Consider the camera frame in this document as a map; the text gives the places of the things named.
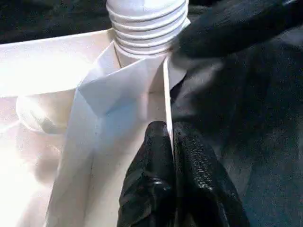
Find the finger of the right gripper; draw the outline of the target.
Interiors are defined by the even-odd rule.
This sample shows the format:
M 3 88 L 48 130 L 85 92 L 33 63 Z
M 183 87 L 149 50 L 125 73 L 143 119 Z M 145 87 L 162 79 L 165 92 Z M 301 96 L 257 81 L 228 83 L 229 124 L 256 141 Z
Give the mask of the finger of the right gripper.
M 188 58 L 215 58 L 270 40 L 303 23 L 301 0 L 223 0 L 174 39 Z

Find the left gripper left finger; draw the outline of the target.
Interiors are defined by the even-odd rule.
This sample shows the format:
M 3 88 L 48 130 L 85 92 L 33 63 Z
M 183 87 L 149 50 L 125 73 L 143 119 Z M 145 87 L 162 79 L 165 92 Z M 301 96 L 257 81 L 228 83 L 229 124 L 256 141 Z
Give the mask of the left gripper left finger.
M 176 178 L 166 123 L 151 122 L 125 174 L 119 198 L 120 227 L 171 227 Z

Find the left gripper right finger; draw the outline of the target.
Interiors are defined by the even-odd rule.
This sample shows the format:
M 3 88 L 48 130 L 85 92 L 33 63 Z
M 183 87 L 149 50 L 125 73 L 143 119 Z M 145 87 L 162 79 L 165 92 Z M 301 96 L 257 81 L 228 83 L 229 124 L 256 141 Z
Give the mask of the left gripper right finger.
M 234 184 L 199 130 L 187 122 L 173 130 L 178 225 L 250 226 Z

